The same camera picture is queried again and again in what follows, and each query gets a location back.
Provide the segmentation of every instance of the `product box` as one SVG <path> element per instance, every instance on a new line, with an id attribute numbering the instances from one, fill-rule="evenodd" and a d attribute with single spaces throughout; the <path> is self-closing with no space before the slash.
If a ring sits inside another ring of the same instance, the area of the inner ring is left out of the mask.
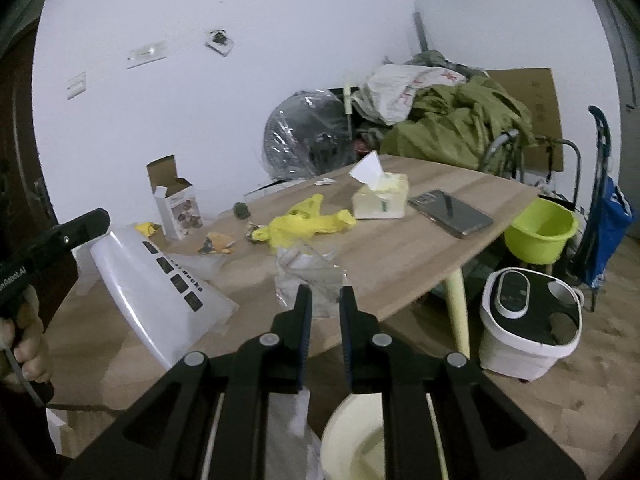
<path id="1" fill-rule="evenodd" d="M 169 155 L 154 160 L 146 165 L 146 170 L 164 234 L 182 240 L 202 227 L 195 190 L 188 180 L 178 177 L 175 157 Z"/>

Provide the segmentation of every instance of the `human hand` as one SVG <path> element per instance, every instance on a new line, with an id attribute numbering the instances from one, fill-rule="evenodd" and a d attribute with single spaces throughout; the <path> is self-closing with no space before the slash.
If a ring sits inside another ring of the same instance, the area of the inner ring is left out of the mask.
<path id="1" fill-rule="evenodd" d="M 22 365 L 24 378 L 29 382 L 46 383 L 53 373 L 49 345 L 43 334 L 42 321 L 28 303 L 23 303 L 20 307 L 16 325 L 24 330 L 14 349 L 15 359 Z M 14 322 L 0 319 L 0 348 L 11 348 L 14 337 Z M 0 384 L 14 392 L 24 391 L 4 352 L 0 353 Z"/>

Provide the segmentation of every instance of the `wooden table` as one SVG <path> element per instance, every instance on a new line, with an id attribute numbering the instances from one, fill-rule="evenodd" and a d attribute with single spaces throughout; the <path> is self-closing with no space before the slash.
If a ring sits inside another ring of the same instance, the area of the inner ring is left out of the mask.
<path id="1" fill-rule="evenodd" d="M 523 211 L 536 190 L 517 182 L 410 158 L 382 156 L 385 171 L 405 173 L 410 195 L 442 189 L 494 219 L 481 233 L 459 240 L 410 206 L 397 220 L 362 220 L 341 234 L 316 235 L 313 243 L 338 249 L 337 263 L 346 271 L 361 310 L 383 320 L 447 280 L 448 303 L 456 344 L 468 353 L 466 304 L 460 267 L 484 249 Z M 324 194 L 322 213 L 351 208 L 359 183 L 349 168 L 328 174 L 336 183 L 318 187 L 314 181 L 297 184 L 249 204 L 252 221 L 267 224 L 275 216 L 313 193 Z M 213 285 L 240 305 L 224 336 L 207 333 L 193 349 L 217 356 L 235 351 L 249 338 L 266 332 L 280 312 L 274 276 L 275 257 L 266 245 L 244 238 L 246 221 L 223 213 L 212 226 L 202 228 L 168 252 L 193 254 L 210 230 L 238 240 L 235 252 Z M 55 404 L 128 408 L 163 373 L 120 314 L 99 281 L 86 296 L 73 291 L 47 329 L 56 373 Z M 312 323 L 310 356 L 340 342 L 337 318 Z"/>

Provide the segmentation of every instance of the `clear plastic bag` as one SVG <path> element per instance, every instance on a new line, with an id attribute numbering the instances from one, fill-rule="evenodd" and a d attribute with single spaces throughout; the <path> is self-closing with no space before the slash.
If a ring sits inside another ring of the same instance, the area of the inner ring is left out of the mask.
<path id="1" fill-rule="evenodd" d="M 271 113 L 263 155 L 271 178 L 311 178 L 354 162 L 348 118 L 327 90 L 301 91 Z"/>
<path id="2" fill-rule="evenodd" d="M 203 280 L 212 282 L 226 263 L 228 254 L 167 254 L 175 263 Z"/>
<path id="3" fill-rule="evenodd" d="M 289 249 L 278 249 L 275 285 L 278 302 L 284 310 L 293 308 L 298 287 L 308 285 L 313 297 L 313 318 L 337 316 L 338 298 L 340 289 L 346 284 L 346 273 L 327 259 L 331 257 L 322 256 L 302 241 Z"/>

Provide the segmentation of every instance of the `white wall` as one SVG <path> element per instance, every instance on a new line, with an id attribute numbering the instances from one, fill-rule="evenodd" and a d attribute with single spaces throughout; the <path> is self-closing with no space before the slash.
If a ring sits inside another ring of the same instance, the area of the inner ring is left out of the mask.
<path id="1" fill-rule="evenodd" d="M 587 108 L 604 111 L 611 129 L 610 172 L 620 160 L 620 104 L 613 61 L 592 0 L 418 0 L 431 48 L 485 69 L 552 70 L 562 136 L 582 153 L 578 203 L 588 208 L 596 158 L 595 125 Z M 564 150 L 558 191 L 572 197 L 575 156 Z"/>
<path id="2" fill-rule="evenodd" d="M 201 211 L 225 210 L 268 178 L 269 113 L 303 88 L 342 86 L 385 56 L 418 52 L 415 0 L 47 0 L 33 67 L 33 119 L 58 219 L 103 206 L 116 224 L 158 220 L 146 164 L 175 153 Z M 226 28 L 223 58 L 204 33 Z M 170 55 L 131 70 L 130 49 Z M 88 89 L 66 100 L 67 80 Z"/>
<path id="3" fill-rule="evenodd" d="M 554 69 L 567 137 L 593 135 L 586 104 L 574 110 L 563 103 L 586 88 L 616 128 L 613 68 L 590 0 L 421 3 L 429 11 L 432 46 L 452 60 Z M 177 157 L 180 176 L 196 185 L 206 216 L 229 208 L 268 179 L 260 152 L 273 108 L 302 88 L 341 86 L 347 71 L 364 75 L 385 56 L 403 62 L 417 53 L 414 5 L 415 0 L 46 0 L 34 56 L 33 119 L 58 219 L 103 206 L 115 224 L 159 220 L 146 164 L 169 153 Z M 533 17 L 513 16 L 510 9 Z M 553 27 L 542 26 L 547 20 Z M 227 58 L 204 46 L 204 33 L 219 27 L 236 42 Z M 557 41 L 527 39 L 541 33 L 562 34 Z M 167 59 L 125 69 L 130 49 L 160 40 L 167 40 Z M 568 55 L 573 48 L 579 49 L 576 59 Z M 88 90 L 67 101 L 67 80 L 81 72 Z M 589 167 L 587 145 L 580 143 Z M 584 179 L 590 181 L 588 172 Z"/>

